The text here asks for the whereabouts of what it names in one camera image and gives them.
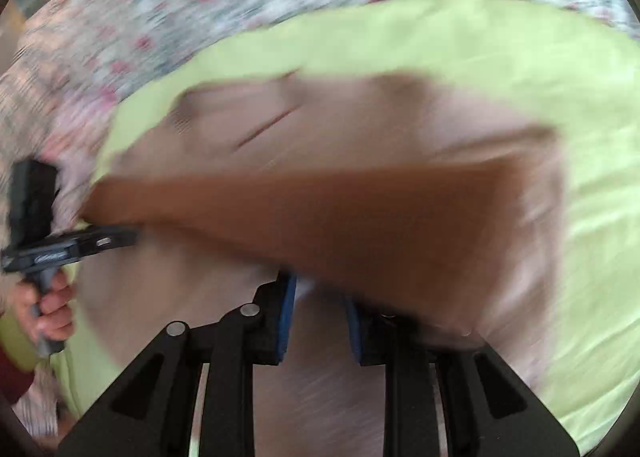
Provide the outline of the left hand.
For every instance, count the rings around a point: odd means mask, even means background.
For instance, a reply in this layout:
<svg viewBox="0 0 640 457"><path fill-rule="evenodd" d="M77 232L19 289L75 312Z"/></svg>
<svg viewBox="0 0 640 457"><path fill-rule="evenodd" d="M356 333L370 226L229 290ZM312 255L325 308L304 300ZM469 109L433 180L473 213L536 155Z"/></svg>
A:
<svg viewBox="0 0 640 457"><path fill-rule="evenodd" d="M70 307L74 294L66 274L58 271L45 295L40 295L28 281L17 283L11 292L10 305L24 333L32 341L36 342L40 336L66 341L74 333L74 313Z"/></svg>

